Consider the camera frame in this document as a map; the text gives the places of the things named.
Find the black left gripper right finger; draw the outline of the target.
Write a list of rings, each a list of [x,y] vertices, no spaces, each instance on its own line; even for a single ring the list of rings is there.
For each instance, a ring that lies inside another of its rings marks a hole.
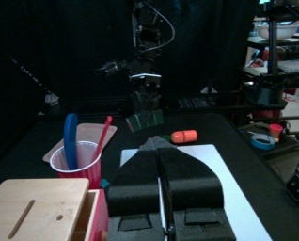
[[[156,137],[168,241],[236,241],[220,179],[198,158]]]

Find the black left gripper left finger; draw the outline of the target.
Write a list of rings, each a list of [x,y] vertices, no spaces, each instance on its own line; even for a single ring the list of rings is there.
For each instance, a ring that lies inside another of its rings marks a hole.
[[[108,190],[108,241],[163,241],[155,139],[118,170]]]

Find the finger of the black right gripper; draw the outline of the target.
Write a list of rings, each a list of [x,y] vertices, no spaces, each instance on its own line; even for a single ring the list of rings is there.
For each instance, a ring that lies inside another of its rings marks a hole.
[[[158,93],[151,93],[147,97],[147,106],[148,111],[156,111],[160,108],[160,95]]]
[[[134,105],[134,110],[136,113],[140,113],[146,109],[146,104],[142,96],[138,93],[131,94],[131,101]]]

